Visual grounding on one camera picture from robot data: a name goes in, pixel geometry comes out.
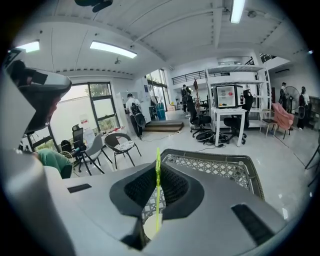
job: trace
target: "ceiling light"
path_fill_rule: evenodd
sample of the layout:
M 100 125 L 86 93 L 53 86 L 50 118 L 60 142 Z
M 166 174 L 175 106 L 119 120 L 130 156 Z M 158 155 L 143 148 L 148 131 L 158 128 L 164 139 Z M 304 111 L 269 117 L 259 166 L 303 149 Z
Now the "ceiling light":
M 244 10 L 246 0 L 233 0 L 231 8 L 230 22 L 238 24 Z
M 26 53 L 40 50 L 39 41 L 29 42 L 29 43 L 17 46 L 16 48 L 25 49 Z
M 102 51 L 111 52 L 111 53 L 115 53 L 115 54 L 120 54 L 123 56 L 127 56 L 131 59 L 133 59 L 134 57 L 137 56 L 137 54 L 134 53 L 133 51 L 126 50 L 126 49 L 123 49 L 121 47 L 118 47 L 118 46 L 115 46 L 112 44 L 96 42 L 96 41 L 93 41 L 91 43 L 90 49 L 96 49 L 96 50 L 102 50 Z

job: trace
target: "standing fan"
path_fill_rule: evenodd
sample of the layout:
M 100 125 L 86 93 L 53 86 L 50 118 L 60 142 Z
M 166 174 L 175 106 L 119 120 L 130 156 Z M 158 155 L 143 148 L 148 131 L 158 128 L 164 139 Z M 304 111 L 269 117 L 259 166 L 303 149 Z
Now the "standing fan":
M 296 110 L 299 107 L 299 97 L 300 93 L 293 86 L 287 86 L 283 90 L 286 97 L 286 109 L 288 113 L 292 113 L 293 110 Z

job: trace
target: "wicker chair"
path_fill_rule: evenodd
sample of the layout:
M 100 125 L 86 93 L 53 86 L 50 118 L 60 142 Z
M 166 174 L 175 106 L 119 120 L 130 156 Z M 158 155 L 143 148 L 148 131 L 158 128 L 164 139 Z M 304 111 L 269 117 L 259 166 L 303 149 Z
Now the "wicker chair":
M 127 139 L 127 141 L 120 144 L 118 139 L 117 139 L 117 137 L 124 137 L 124 138 Z M 131 156 L 129 155 L 129 150 L 131 150 L 133 147 L 136 147 L 136 149 L 138 150 L 139 155 L 141 157 L 140 151 L 139 151 L 136 143 L 134 143 L 131 140 L 131 138 L 128 135 L 124 134 L 124 133 L 111 133 L 107 137 L 105 137 L 104 143 L 110 149 L 112 149 L 113 152 L 114 152 L 114 162 L 115 162 L 115 168 L 116 169 L 118 169 L 116 155 L 123 154 L 123 156 L 125 157 L 125 153 L 126 153 L 129 156 L 133 166 L 135 166 L 135 164 L 132 161 Z

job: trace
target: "chair base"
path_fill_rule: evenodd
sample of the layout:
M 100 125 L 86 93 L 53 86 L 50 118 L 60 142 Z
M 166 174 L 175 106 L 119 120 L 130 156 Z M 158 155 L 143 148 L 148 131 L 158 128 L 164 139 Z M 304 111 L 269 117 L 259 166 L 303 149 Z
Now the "chair base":
M 231 135 L 231 136 L 228 138 L 227 142 L 226 142 L 227 144 L 229 144 L 229 143 L 230 143 L 230 140 L 231 140 L 233 137 L 238 137 L 238 138 L 239 138 L 240 131 L 238 131 L 238 130 L 232 130 L 232 131 L 230 131 L 230 132 L 224 132 L 223 134 L 224 134 L 224 135 Z M 245 133 L 243 133 L 243 134 L 242 134 L 242 138 L 241 138 L 243 145 L 246 144 L 246 140 L 244 139 L 244 138 L 246 138 L 246 137 L 247 137 L 247 135 L 246 135 Z
M 205 132 L 205 131 L 212 131 L 212 129 L 205 128 L 202 124 L 200 124 L 200 126 L 198 128 L 191 128 L 190 133 L 192 133 L 192 131 L 195 131 L 192 134 L 192 137 L 194 138 L 195 134 L 200 133 L 200 132 Z

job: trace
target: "office chair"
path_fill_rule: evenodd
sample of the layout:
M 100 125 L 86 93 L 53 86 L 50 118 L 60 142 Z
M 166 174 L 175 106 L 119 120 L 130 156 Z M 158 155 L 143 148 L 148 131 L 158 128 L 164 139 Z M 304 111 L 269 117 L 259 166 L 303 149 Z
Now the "office chair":
M 244 119 L 244 129 L 247 129 L 250 125 L 249 123 L 249 112 L 251 110 L 251 106 L 252 103 L 254 101 L 254 97 L 251 95 L 249 90 L 245 90 L 243 91 L 243 96 L 245 99 L 245 104 L 242 106 L 242 109 L 246 110 L 245 113 L 245 119 Z M 229 144 L 229 141 L 233 138 L 233 137 L 239 137 L 240 134 L 240 126 L 241 126 L 241 116 L 237 116 L 237 115 L 233 115 L 232 117 L 227 117 L 223 120 L 223 123 L 231 128 L 230 132 L 224 132 L 224 135 L 231 135 L 228 138 L 228 141 L 226 142 L 227 144 Z M 245 133 L 243 133 L 242 135 L 242 144 L 244 145 L 246 143 L 246 140 L 244 138 L 246 138 L 247 135 Z
M 188 107 L 188 110 L 190 112 L 190 123 L 198 126 L 198 128 L 190 129 L 190 133 L 192 131 L 195 131 L 192 134 L 192 137 L 195 137 L 195 134 L 199 132 L 204 132 L 204 131 L 211 131 L 211 129 L 204 128 L 205 124 L 210 124 L 211 123 L 211 117 L 210 116 L 205 116 L 203 114 L 197 114 L 195 104 L 193 103 L 192 100 L 187 100 L 186 105 Z

